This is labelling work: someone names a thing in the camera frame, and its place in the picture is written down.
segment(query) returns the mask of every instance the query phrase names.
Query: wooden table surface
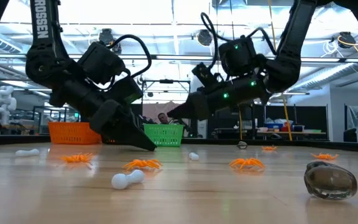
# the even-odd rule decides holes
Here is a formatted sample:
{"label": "wooden table surface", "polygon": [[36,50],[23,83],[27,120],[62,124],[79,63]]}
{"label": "wooden table surface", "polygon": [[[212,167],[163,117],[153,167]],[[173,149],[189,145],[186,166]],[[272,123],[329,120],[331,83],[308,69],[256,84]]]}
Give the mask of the wooden table surface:
{"label": "wooden table surface", "polygon": [[[37,148],[39,157],[15,158],[16,150]],[[189,161],[189,152],[200,161]],[[68,168],[64,154],[92,152],[92,169]],[[333,163],[358,180],[358,152],[259,146],[183,145],[145,152],[131,147],[0,146],[0,224],[25,223],[269,223],[358,224],[358,193],[345,201],[310,196],[303,182],[310,153],[338,153]],[[228,164],[258,157],[264,172],[237,173]],[[158,159],[160,172],[146,172],[143,184],[114,190],[111,177],[133,159]]]}

